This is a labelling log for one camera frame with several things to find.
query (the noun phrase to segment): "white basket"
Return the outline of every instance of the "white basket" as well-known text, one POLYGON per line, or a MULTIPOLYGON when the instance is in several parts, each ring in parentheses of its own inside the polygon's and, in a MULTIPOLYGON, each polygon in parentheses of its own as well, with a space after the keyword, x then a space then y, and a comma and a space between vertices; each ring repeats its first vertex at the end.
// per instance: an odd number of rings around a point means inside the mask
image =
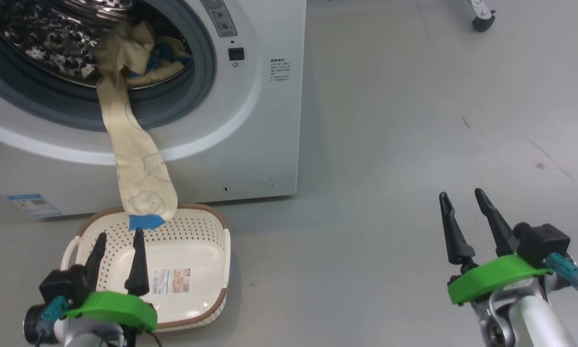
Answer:
MULTIPOLYGON (((85 264, 98 235, 105 232, 107 245, 96 290, 125 294, 124 282, 134 254, 134 231, 128 230, 128 222, 122 208, 90 217, 66 248, 61 269, 68 268, 75 246, 75 262, 85 264)), ((179 205, 172 220, 153 231, 145 230, 145 242, 150 292, 141 298, 156 308, 158 330, 190 329, 216 320, 225 307, 229 283, 231 239, 225 219, 205 205, 179 205), (190 269, 190 276, 178 277, 183 280, 181 286, 175 284, 173 277, 161 277, 181 269, 190 269), (167 294, 163 288, 180 293, 167 294)))

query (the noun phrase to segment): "front-loading washing machine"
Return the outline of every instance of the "front-loading washing machine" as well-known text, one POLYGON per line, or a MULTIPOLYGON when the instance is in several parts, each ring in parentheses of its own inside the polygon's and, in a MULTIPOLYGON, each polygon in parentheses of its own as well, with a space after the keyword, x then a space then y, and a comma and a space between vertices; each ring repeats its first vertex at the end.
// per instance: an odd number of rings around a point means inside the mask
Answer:
MULTIPOLYGON (((108 1, 0 3, 0 14, 7 16, 0 17, 0 193, 35 217, 121 205, 93 84, 54 66, 52 54, 64 52, 62 38, 28 30, 39 22, 55 26, 45 19, 55 13, 77 22, 71 5, 88 4, 99 9, 98 18, 113 6, 153 12, 191 53, 192 64, 177 76, 129 92, 135 116, 167 163, 179 202, 294 194, 306 1, 108 1), (31 7, 49 12, 32 15, 31 7), (40 51, 25 50, 26 42, 36 42, 40 51), (47 42, 50 52, 44 50, 47 42), (38 58, 34 54, 44 55, 45 64, 30 59, 38 58)), ((88 40, 70 31, 86 53, 97 33, 81 34, 88 40)))

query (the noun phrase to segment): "floor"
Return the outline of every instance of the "floor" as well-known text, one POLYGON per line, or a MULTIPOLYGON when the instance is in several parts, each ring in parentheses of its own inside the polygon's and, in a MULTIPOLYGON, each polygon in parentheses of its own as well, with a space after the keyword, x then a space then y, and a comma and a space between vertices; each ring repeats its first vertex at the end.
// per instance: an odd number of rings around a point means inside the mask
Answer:
MULTIPOLYGON (((570 235, 578 263, 578 0, 487 4, 479 34, 464 0, 309 2, 298 194, 217 206, 227 307, 164 346, 480 345, 447 296, 441 191, 476 262, 496 257, 482 187, 512 226, 570 235)), ((25 345, 22 317, 82 222, 0 197, 1 346, 25 345)), ((578 292, 551 300, 578 342, 578 292)))

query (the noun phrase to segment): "instruction label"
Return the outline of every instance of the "instruction label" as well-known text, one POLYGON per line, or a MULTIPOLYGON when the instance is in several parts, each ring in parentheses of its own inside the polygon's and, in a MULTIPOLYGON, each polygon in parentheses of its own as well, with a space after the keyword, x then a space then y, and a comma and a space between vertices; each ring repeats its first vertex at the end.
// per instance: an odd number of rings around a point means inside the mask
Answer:
POLYGON ((238 34, 233 18, 223 0, 201 0, 201 4, 214 23, 219 37, 234 37, 238 34))
POLYGON ((286 81, 291 74, 291 63, 285 58, 271 59, 270 62, 270 79, 272 82, 286 81))
POLYGON ((9 195, 8 198, 34 218, 55 217, 62 214, 40 194, 9 195))
POLYGON ((190 292, 189 268, 155 268, 152 273, 152 294, 168 295, 190 292))

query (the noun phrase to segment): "button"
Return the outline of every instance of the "button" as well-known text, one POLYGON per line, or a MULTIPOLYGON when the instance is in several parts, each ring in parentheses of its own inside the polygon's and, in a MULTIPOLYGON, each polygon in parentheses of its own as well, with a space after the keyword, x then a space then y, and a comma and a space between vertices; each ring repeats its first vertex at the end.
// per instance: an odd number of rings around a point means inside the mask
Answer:
POLYGON ((244 60, 244 49, 243 48, 229 48, 229 60, 230 61, 243 61, 244 60))

